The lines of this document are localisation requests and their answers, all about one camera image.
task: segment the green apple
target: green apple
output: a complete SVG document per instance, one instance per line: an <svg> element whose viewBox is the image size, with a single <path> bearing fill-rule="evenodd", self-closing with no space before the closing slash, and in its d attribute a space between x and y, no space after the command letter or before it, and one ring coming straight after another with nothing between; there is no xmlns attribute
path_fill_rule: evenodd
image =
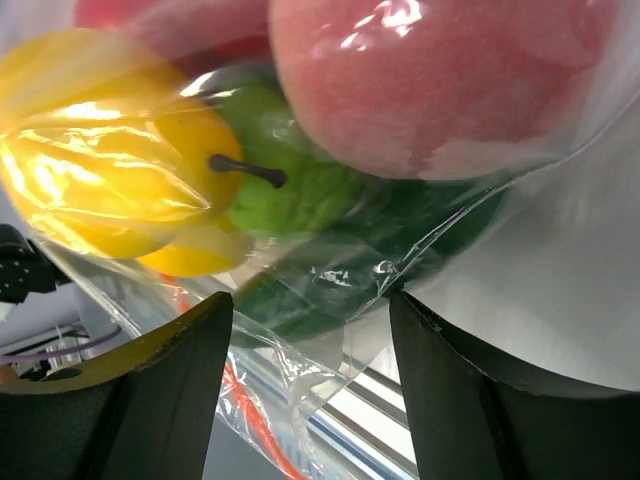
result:
<svg viewBox="0 0 640 480"><path fill-rule="evenodd" d="M228 212L237 227L258 236L317 232L354 207L368 176L335 162L309 140L268 75L241 70L227 75L217 92L211 103L236 134L245 162L287 176L279 189L245 177Z"/></svg>

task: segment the cable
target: cable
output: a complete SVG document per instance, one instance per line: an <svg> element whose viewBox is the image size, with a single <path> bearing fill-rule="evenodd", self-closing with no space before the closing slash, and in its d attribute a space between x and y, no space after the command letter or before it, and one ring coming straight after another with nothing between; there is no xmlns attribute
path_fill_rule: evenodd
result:
<svg viewBox="0 0 640 480"><path fill-rule="evenodd" d="M60 340L61 338L90 338L90 337L88 337L87 335L76 333L76 332L63 333L60 336L49 337L49 338L47 338L45 340L41 340L39 342L32 343L31 345L28 345L26 347L22 347L22 348L19 348L17 350L14 350L12 352L5 353L4 355L7 355L7 356L21 355L23 352L36 350L39 347L43 347L45 345L49 345L51 342L55 342L56 340Z"/></svg>
<svg viewBox="0 0 640 480"><path fill-rule="evenodd" d="M98 337L95 340L91 340L90 342L83 343L82 345L76 345L75 347L63 348L61 350L55 350L53 352L43 352L43 353L31 353L25 355L0 355L0 363L18 363L18 362L37 362L40 360L48 360L50 358L62 357L64 355L69 355L71 353L83 352L89 348L100 345L104 342L111 340L116 337L122 331L121 327L116 327L114 331L103 335L102 337Z"/></svg>
<svg viewBox="0 0 640 480"><path fill-rule="evenodd" d="M88 339L88 340L91 339L91 337L89 335L87 335L86 333L80 333L78 331L65 333L62 336L64 338L85 338L85 339Z"/></svg>
<svg viewBox="0 0 640 480"><path fill-rule="evenodd" d="M176 278L166 274L162 274L161 276L163 280L174 288L174 298L176 300L179 313L189 311L191 306L189 305L189 302L185 300L186 295L184 290L178 285ZM276 442L273 432L269 430L267 422L262 418L260 411L251 401L251 398L238 380L238 377L236 377L236 374L229 362L225 363L222 380L224 384L229 387L231 396L238 405L238 408L240 408L246 416L247 422L260 439L260 443L262 443L264 449L269 453L271 459L280 466L288 478L292 480L304 480L305 477L303 477L295 467L291 465L287 457L285 457L280 450L280 447L278 447L278 442Z"/></svg>
<svg viewBox="0 0 640 480"><path fill-rule="evenodd" d="M14 355L18 353L17 350L22 350L24 347L29 347L34 343L38 343L42 340L49 339L50 337L56 337L58 329L63 330L65 333L71 330L86 333L86 330L82 325L78 325L79 319L75 319L71 322L67 321L60 323L54 327L49 327L46 330L35 333L28 338L18 340L9 344L2 345L0 347L0 355Z"/></svg>

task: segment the apple stem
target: apple stem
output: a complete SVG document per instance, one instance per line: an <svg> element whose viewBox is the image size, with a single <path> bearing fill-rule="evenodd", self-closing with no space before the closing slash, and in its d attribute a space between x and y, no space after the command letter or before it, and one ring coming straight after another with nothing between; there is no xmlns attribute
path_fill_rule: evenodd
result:
<svg viewBox="0 0 640 480"><path fill-rule="evenodd" d="M274 188L282 188L289 179L286 172L275 168L264 168L250 163L238 162L225 155L212 155L209 157L209 168L215 173L243 172L266 180Z"/></svg>

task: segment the clear plastic bag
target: clear plastic bag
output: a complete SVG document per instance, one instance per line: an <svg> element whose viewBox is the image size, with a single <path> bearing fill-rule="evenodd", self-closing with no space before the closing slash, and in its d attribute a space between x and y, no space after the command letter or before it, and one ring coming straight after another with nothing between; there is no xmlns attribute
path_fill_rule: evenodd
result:
<svg viewBox="0 0 640 480"><path fill-rule="evenodd" d="M294 478L322 462L270 418L315 458L305 419L390 341L389 289L606 155L640 83L631 1L5 3L14 206L131 335L232 291L219 413Z"/></svg>

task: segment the orange cable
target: orange cable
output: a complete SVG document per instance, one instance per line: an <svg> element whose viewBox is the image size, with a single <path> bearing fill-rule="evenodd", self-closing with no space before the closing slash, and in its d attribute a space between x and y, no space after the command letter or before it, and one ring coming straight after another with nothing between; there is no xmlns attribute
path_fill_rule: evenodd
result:
<svg viewBox="0 0 640 480"><path fill-rule="evenodd" d="M189 311L191 305L189 305L189 302L185 300L185 292L178 285L175 277L162 274L162 279L175 288L175 301L178 311L180 313ZM235 400L238 408L240 408L246 416L247 422L260 439L264 449L269 453L269 455L271 455L271 458L280 465L280 468L288 478L292 480L304 480L305 477L303 477L295 467L291 465L287 457L285 457L280 450L280 447L278 447L278 443L276 442L273 433L269 430L269 427L264 418L262 418L258 408L251 401L251 398L249 398L249 395L238 380L238 377L236 377L236 374L229 362L225 363L222 379L225 385L229 387L231 396Z"/></svg>

